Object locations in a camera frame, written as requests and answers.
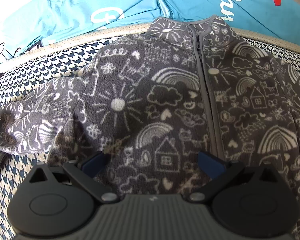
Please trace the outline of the grey patterned fleece garment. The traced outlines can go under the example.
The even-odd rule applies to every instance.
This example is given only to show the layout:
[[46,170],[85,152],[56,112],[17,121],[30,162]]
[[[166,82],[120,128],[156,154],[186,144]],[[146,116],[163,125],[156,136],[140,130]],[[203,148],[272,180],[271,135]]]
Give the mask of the grey patterned fleece garment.
[[220,17],[160,17],[0,107],[0,151],[46,153],[23,239],[300,239],[300,75]]

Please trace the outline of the houndstooth sofa cushion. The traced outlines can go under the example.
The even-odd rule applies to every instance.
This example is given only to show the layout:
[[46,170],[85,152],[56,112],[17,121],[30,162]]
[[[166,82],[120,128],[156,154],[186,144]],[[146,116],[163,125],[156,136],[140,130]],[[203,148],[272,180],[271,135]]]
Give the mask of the houndstooth sofa cushion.
[[[95,146],[111,157],[98,179],[119,194],[187,194],[207,182],[196,157],[210,148],[199,81],[189,54],[106,38],[39,57],[0,78],[0,109],[22,142],[41,149],[7,155],[0,166],[0,239],[13,230],[6,210],[30,168],[83,158]],[[215,81],[224,156],[248,165],[269,161],[300,204],[300,56],[249,38],[223,60],[205,50]],[[300,219],[293,233],[300,239]]]

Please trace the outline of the blue cartoon print pillow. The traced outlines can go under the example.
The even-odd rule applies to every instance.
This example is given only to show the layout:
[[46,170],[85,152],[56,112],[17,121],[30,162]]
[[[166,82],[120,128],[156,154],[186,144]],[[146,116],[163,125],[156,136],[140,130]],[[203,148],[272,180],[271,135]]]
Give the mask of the blue cartoon print pillow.
[[300,46],[300,5],[293,0],[0,0],[0,63],[95,30],[211,15]]

